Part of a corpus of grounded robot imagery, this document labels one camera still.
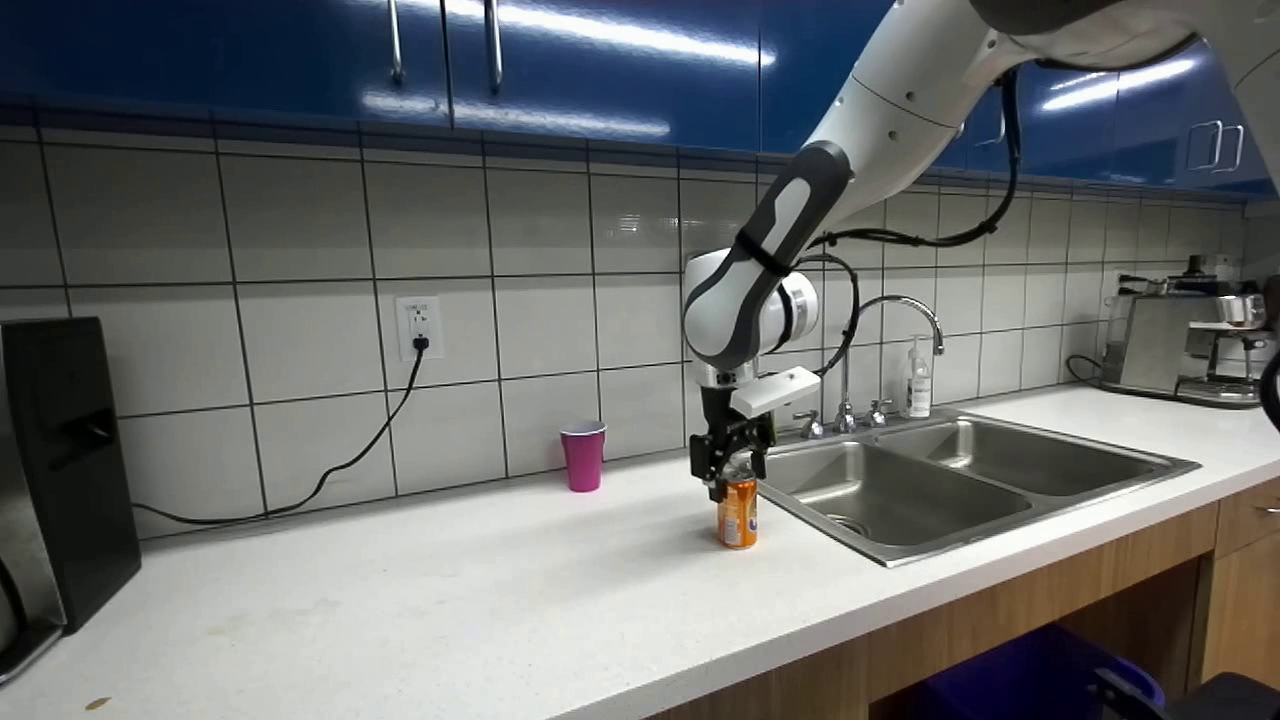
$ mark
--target sink basin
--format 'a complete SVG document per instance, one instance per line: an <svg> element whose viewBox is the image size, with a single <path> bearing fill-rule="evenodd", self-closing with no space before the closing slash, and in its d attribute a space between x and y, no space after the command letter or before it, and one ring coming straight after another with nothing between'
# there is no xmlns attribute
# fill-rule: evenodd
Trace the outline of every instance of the sink basin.
<svg viewBox="0 0 1280 720"><path fill-rule="evenodd" d="M777 450L766 497L877 562L945 547L1032 513L1021 492L860 439Z"/></svg>
<svg viewBox="0 0 1280 720"><path fill-rule="evenodd" d="M880 435L877 444L1039 497L1091 497L1118 485L1140 485L1197 469L1171 456L1133 451L1080 435L1070 439L1057 434L975 417L950 417L916 430L907 426Z"/></svg>
<svg viewBox="0 0 1280 720"><path fill-rule="evenodd" d="M832 539L902 565L1032 524L1087 497L1199 466L982 417L782 444L774 504Z"/></svg>

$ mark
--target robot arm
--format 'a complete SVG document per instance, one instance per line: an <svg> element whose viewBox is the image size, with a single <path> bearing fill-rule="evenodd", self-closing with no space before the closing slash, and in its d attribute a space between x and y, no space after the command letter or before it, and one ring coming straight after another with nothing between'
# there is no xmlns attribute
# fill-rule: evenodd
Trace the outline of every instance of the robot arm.
<svg viewBox="0 0 1280 720"><path fill-rule="evenodd" d="M1278 178L1280 0L898 0L797 162L782 170L722 266L688 289L683 345L706 360L708 417L708 435L693 439L693 471L712 497L727 471L766 477L769 419L740 412L733 396L749 364L774 353L766 317L777 317L777 285L813 238L903 193L1008 67L1133 67L1192 33L1224 60Z"/></svg>

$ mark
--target white tile wall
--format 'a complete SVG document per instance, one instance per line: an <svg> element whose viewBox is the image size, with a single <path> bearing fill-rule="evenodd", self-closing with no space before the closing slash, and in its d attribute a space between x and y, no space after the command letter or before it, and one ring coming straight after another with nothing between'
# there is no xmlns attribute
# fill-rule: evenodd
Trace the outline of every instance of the white tile wall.
<svg viewBox="0 0 1280 720"><path fill-rule="evenodd" d="M561 469L558 434L581 419L610 426L610 456L678 451L706 426L681 345L683 255L725 250L769 181L753 163L7 135L0 322L103 317L131 490L193 516L301 497L375 434L409 378L401 295L442 300L444 350L392 439L315 509ZM849 230L936 238L996 202L921 183ZM974 250L838 255L864 300L907 293L945 322L936 399L974 399L1057 386L1063 353L1102 353L1119 274L1233 255L1244 230L1233 204L1038 188ZM849 285L809 276L823 328L766 373L816 370L842 345ZM924 336L916 311L864 311L849 353L856 412L903 403L907 340ZM782 426L838 403L842 370Z"/></svg>

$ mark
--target dish soap bottle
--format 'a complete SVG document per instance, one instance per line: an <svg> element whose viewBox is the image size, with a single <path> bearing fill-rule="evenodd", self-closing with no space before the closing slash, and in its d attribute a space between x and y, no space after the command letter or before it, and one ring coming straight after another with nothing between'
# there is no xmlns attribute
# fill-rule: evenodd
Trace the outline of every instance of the dish soap bottle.
<svg viewBox="0 0 1280 720"><path fill-rule="evenodd" d="M913 378L907 378L907 417L931 412L931 378L929 378L929 353L916 353L913 345Z"/></svg>

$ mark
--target blue bin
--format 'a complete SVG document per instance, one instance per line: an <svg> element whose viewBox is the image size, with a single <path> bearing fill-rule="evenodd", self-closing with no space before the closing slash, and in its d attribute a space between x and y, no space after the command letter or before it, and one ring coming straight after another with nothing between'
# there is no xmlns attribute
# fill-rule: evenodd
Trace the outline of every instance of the blue bin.
<svg viewBox="0 0 1280 720"><path fill-rule="evenodd" d="M1050 625L924 680L913 720L1091 720L1102 717L1087 691L1097 667L1166 707L1166 688L1149 672Z"/></svg>

